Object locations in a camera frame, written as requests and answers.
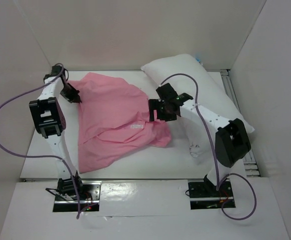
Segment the white pillow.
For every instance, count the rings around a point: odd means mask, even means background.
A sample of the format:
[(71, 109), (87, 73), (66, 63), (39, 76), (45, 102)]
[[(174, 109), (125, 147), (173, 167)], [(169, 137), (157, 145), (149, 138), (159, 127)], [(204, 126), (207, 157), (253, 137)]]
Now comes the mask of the white pillow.
[[(141, 70), (158, 85), (173, 74), (187, 74), (193, 77), (198, 84), (198, 104), (215, 114), (229, 120), (236, 118), (243, 121), (246, 132), (251, 134), (255, 129), (244, 119), (233, 101), (218, 86), (203, 66), (189, 54), (160, 58), (141, 67)], [(190, 155), (198, 160), (212, 156), (211, 147), (206, 130), (201, 123), (196, 123), (180, 118), (189, 141)]]

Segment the pink fabric pillowcase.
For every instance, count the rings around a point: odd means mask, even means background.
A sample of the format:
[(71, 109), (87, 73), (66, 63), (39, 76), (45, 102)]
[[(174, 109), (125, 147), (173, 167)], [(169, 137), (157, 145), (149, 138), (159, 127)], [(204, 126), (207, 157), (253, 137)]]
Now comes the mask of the pink fabric pillowcase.
[(123, 78), (89, 72), (69, 82), (79, 91), (78, 170), (100, 170), (145, 146), (166, 147), (169, 126), (150, 121), (148, 96)]

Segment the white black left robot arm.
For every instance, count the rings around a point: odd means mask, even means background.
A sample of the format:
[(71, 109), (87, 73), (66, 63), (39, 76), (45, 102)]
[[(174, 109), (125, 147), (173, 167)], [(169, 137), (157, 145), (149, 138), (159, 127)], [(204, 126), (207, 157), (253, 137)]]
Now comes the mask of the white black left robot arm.
[(69, 72), (62, 64), (52, 66), (51, 72), (43, 78), (44, 87), (40, 96), (29, 102), (29, 109), (35, 130), (47, 141), (52, 153), (57, 156), (56, 191), (77, 200), (84, 195), (84, 186), (66, 145), (66, 118), (58, 102), (60, 96), (69, 103), (81, 102), (80, 91), (68, 83), (68, 77)]

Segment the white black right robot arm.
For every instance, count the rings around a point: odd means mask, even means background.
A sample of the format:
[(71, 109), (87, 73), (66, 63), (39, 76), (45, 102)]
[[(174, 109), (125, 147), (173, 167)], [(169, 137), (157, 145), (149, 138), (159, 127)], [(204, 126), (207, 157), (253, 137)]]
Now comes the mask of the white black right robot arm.
[(251, 144), (242, 120), (217, 115), (199, 104), (196, 92), (178, 94), (166, 83), (156, 89), (158, 99), (149, 99), (149, 120), (182, 120), (193, 152), (201, 155), (211, 149), (213, 167), (205, 176), (204, 192), (215, 196), (223, 181), (231, 174), (232, 167), (250, 150)]

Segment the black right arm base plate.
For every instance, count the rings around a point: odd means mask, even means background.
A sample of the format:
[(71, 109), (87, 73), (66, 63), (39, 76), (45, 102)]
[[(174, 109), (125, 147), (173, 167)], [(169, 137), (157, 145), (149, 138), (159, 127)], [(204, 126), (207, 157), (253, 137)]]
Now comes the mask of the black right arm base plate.
[(191, 210), (221, 209), (223, 204), (225, 209), (236, 207), (229, 180), (221, 185), (219, 191), (210, 188), (203, 180), (189, 181), (185, 195), (189, 197)]

